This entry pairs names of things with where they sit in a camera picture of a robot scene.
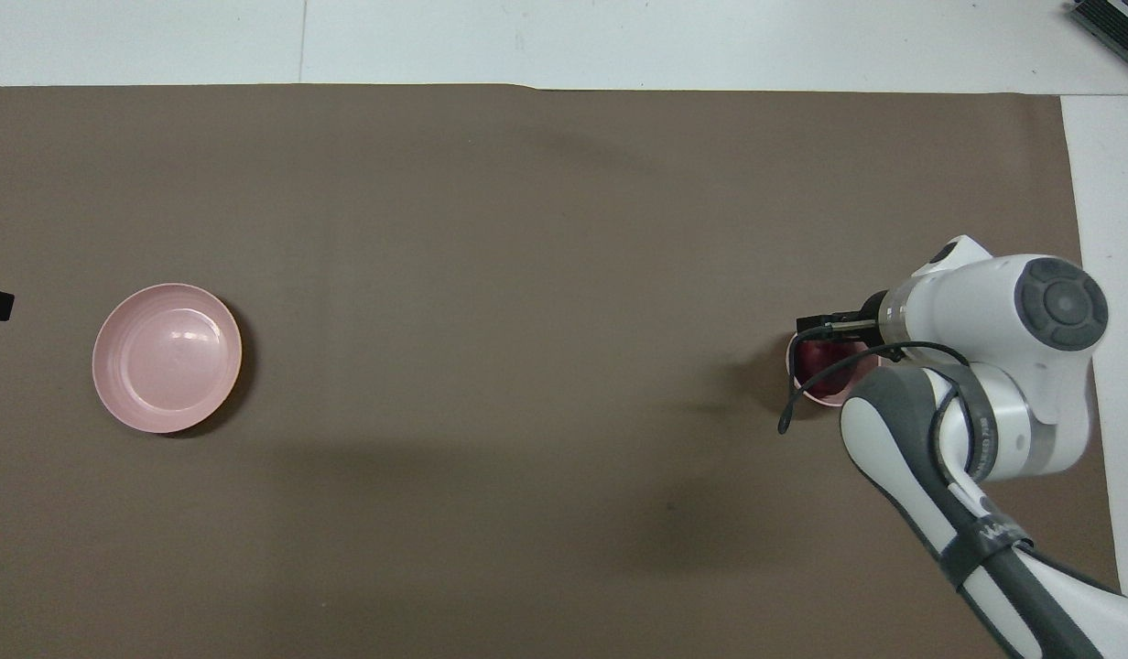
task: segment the pink bowl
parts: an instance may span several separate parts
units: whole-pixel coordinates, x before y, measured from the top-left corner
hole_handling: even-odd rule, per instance
[[[91,380],[121,423],[174,433],[218,410],[241,355],[238,325],[220,299],[188,283],[159,283],[108,314],[91,350]]]

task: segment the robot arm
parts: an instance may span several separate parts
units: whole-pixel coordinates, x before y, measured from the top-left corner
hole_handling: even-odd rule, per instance
[[[966,371],[988,390],[1006,389],[1007,376],[993,367],[945,368]],[[1008,653],[1128,657],[1128,599],[1030,552],[1023,530],[963,471],[966,418],[942,416],[932,442],[929,427],[951,387],[926,367],[885,367],[866,376],[840,415],[853,463],[902,513]]]
[[[1087,439],[1089,355],[1108,320],[1078,267],[992,258],[952,240],[860,313],[801,318],[832,341],[905,349],[853,389],[840,433],[857,468],[898,509],[999,645],[1016,657],[1128,657],[1128,598],[1055,565],[979,489],[1070,467]]]

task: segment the black strap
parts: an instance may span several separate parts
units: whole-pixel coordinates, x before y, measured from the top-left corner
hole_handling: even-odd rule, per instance
[[[1021,542],[1032,545],[1032,538],[1015,520],[1001,512],[985,515],[958,530],[942,551],[937,565],[958,589],[987,559]]]
[[[990,475],[992,468],[995,467],[995,455],[999,452],[999,430],[996,429],[992,401],[979,383],[979,377],[970,368],[958,363],[934,364],[927,368],[958,387],[959,399],[966,412],[967,424],[970,427],[970,450],[967,451],[966,471],[971,480],[980,483]],[[941,459],[937,452],[934,454],[934,459]]]

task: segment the white table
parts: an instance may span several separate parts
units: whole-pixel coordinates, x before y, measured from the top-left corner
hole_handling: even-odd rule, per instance
[[[509,82],[1058,94],[1128,594],[1128,65],[1038,0],[0,0],[0,85]],[[959,232],[957,226],[952,235]]]

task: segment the black cable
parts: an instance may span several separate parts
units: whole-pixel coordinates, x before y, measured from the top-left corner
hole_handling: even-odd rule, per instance
[[[832,327],[828,325],[812,327],[795,334],[791,339],[791,343],[787,343],[787,397],[791,397],[795,392],[795,349],[799,349],[803,342],[810,342],[818,336],[828,336],[831,333]]]
[[[792,390],[790,393],[790,395],[787,395],[787,405],[785,405],[785,408],[783,410],[783,413],[781,414],[781,422],[778,423],[778,425],[776,425],[776,430],[778,431],[778,433],[781,433],[781,434],[786,433],[787,425],[791,425],[791,415],[793,415],[793,413],[795,412],[795,402],[797,399],[800,399],[800,396],[804,395],[804,392],[807,392],[808,389],[814,387],[814,385],[817,383],[819,383],[820,380],[823,380],[825,378],[828,378],[828,376],[831,376],[836,371],[840,371],[841,368],[845,368],[846,366],[852,364],[852,363],[856,363],[857,361],[860,361],[860,360],[862,360],[862,359],[864,359],[866,357],[870,357],[870,355],[873,355],[873,354],[887,353],[887,351],[897,351],[897,350],[900,350],[900,349],[928,349],[928,350],[933,350],[933,351],[940,351],[941,353],[945,353],[945,354],[951,355],[959,363],[961,363],[963,366],[970,367],[970,362],[967,361],[967,358],[963,357],[962,353],[960,353],[960,351],[951,349],[950,346],[944,346],[944,345],[942,345],[942,343],[935,343],[935,342],[896,342],[896,343],[883,343],[883,345],[881,345],[881,346],[873,346],[873,349],[867,349],[867,350],[861,351],[857,354],[852,354],[852,355],[848,355],[848,357],[841,359],[839,362],[829,364],[827,368],[823,368],[820,372],[817,372],[816,376],[811,376],[811,378],[809,378],[807,380],[807,383],[801,384],[799,388],[795,388],[795,390]],[[787,361],[787,370],[790,371],[790,375],[787,375],[787,378],[790,378],[790,380],[793,379],[794,376],[795,376],[795,371],[793,370],[793,368],[791,368],[793,366],[794,366],[793,360],[790,359],[790,361]]]
[[[934,464],[937,468],[940,468],[942,480],[945,481],[945,484],[950,485],[954,482],[954,476],[951,475],[950,468],[945,467],[945,463],[942,460],[940,432],[942,430],[942,420],[945,418],[945,411],[951,407],[951,401],[959,395],[959,386],[953,380],[949,380],[949,383],[951,384],[951,387],[945,392],[945,395],[942,396],[942,401],[937,404],[937,410],[934,410],[934,414],[931,416],[931,427],[926,437],[931,448],[931,459],[933,459]]]

